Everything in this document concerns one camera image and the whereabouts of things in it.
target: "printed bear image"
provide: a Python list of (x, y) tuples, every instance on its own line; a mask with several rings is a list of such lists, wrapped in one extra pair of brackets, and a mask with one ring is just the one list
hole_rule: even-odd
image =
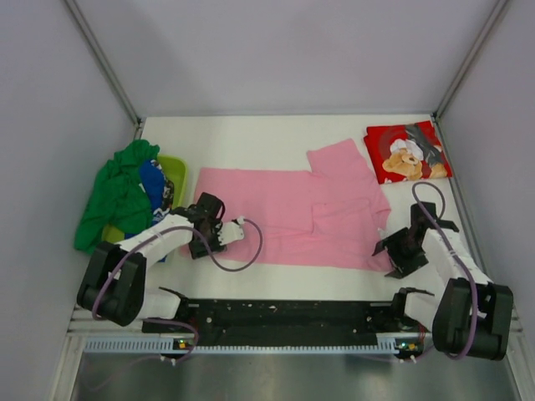
[(392, 143), (390, 158), (383, 162), (383, 169), (403, 175), (408, 180), (419, 180), (423, 176), (422, 161), (425, 161), (431, 169), (429, 178), (446, 177), (441, 147), (433, 146), (416, 124), (406, 125), (405, 132), (408, 139), (397, 139)]

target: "metal frame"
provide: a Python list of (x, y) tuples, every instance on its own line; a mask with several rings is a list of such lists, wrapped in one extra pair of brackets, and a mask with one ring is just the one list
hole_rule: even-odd
[(62, 0), (62, 3), (73, 19), (76, 28), (82, 35), (82, 38), (88, 46), (89, 51), (93, 55), (94, 61), (98, 65), (100, 72), (108, 83), (111, 91), (114, 93), (115, 97), (119, 101), (120, 106), (123, 108), (124, 112), (137, 129), (140, 125), (141, 118), (135, 111), (134, 105), (126, 94), (123, 85), (117, 78), (114, 69), (111, 67), (110, 61), (106, 57), (104, 50), (100, 47), (99, 41), (95, 37), (93, 29), (91, 29), (87, 19), (85, 19), (84, 13), (82, 13), (80, 6), (76, 0)]
[[(78, 5), (77, 0), (62, 0), (62, 2), (80, 31), (89, 51), (94, 56), (94, 60), (99, 66), (111, 91), (120, 102), (120, 105), (128, 118), (134, 124), (134, 139), (139, 139), (143, 131), (144, 123), (115, 74), (104, 50), (99, 45), (99, 42)], [(432, 120), (436, 126), (436, 131), (446, 153), (448, 149), (447, 136), (441, 128), (441, 117), (448, 110), (448, 107), (455, 98), (457, 92), (465, 82), (473, 66), (476, 64), (485, 45), (488, 43), (492, 34), (495, 32), (496, 27), (507, 13), (511, 3), (512, 0), (496, 0), (490, 15), (477, 35), (468, 54), (465, 56), (460, 68), (457, 70), (455, 78), (451, 81), (451, 84), (440, 101), (436, 112), (432, 114)], [(450, 183), (456, 206), (461, 216), (461, 223), (465, 229), (466, 241), (476, 263), (483, 271), (485, 271), (485, 257), (477, 245), (477, 234), (473, 224), (472, 213), (464, 201), (461, 183), (455, 177), (456, 175), (454, 175), (454, 178), (450, 179)], [(147, 335), (139, 333), (139, 328), (137, 326), (128, 328), (113, 325), (113, 327), (110, 327), (109, 325), (107, 326), (105, 322), (90, 321), (90, 317), (86, 316), (87, 314), (85, 312), (87, 311), (81, 311), (77, 307), (74, 309), (69, 331), (67, 332), (64, 341), (64, 349), (62, 351), (56, 377), (53, 382), (52, 392), (49, 397), (50, 400), (63, 401), (71, 399), (76, 374), (81, 363), (85, 345), (88, 341), (91, 341), (92, 338), (122, 338), (123, 340), (125, 338), (128, 338), (129, 340), (133, 338), (146, 339)], [(528, 345), (522, 329), (522, 324), (518, 319), (516, 311), (513, 311), (511, 335), (507, 350), (507, 364), (509, 366), (510, 379), (516, 384), (518, 397), (522, 400), (535, 400), (535, 357), (531, 354), (531, 348)]]
[(472, 44), (468, 54), (465, 56), (464, 60), (461, 63), (461, 67), (456, 72), (454, 79), (451, 81), (451, 84), (448, 86), (444, 97), (434, 113), (434, 116), (437, 119), (440, 119), (444, 113), (447, 111), (448, 107), (451, 104), (451, 101), (455, 98), (456, 93), (459, 91), (462, 83), (465, 81), (468, 73), (471, 71), (472, 67), (475, 65), (476, 61), (479, 59), (479, 56), (491, 38), (492, 33), (495, 31), (496, 27), (499, 25), (509, 6), (511, 5), (512, 0), (497, 0), (492, 8), (491, 13), (489, 14), (487, 20), (483, 24), (481, 31), (476, 37), (476, 40)]

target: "pink towel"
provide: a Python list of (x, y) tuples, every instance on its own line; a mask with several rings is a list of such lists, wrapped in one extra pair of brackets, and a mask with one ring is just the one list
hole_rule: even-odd
[[(310, 171), (201, 169), (195, 190), (225, 202), (226, 218), (245, 216), (262, 228), (260, 263), (391, 270), (386, 252), (371, 256), (390, 205), (352, 140), (307, 153)], [(257, 234), (220, 258), (249, 261)]]

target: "pile of clothes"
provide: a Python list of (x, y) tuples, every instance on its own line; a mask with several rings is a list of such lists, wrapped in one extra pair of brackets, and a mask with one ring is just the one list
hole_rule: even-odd
[(74, 248), (93, 253), (107, 224), (137, 235), (169, 213), (175, 193), (156, 157), (160, 147), (135, 140), (108, 160), (94, 180), (74, 238)]

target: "blue cloth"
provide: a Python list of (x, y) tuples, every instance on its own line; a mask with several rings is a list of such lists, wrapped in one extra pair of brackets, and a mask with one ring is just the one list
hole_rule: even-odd
[(145, 161), (140, 166), (140, 177), (145, 193), (149, 197), (150, 210), (154, 212), (161, 207), (163, 202), (166, 177), (158, 167), (152, 164), (151, 160)]
[[(140, 166), (140, 178), (141, 184), (143, 185), (143, 188), (145, 188), (145, 193), (150, 201), (150, 210), (153, 213), (151, 225), (153, 226), (160, 222), (165, 215), (169, 213), (169, 210), (164, 212), (161, 209), (164, 202), (166, 176), (156, 160), (147, 160)], [(125, 239), (135, 235), (137, 234), (126, 232)], [(162, 257), (159, 261), (166, 261), (166, 256)]]

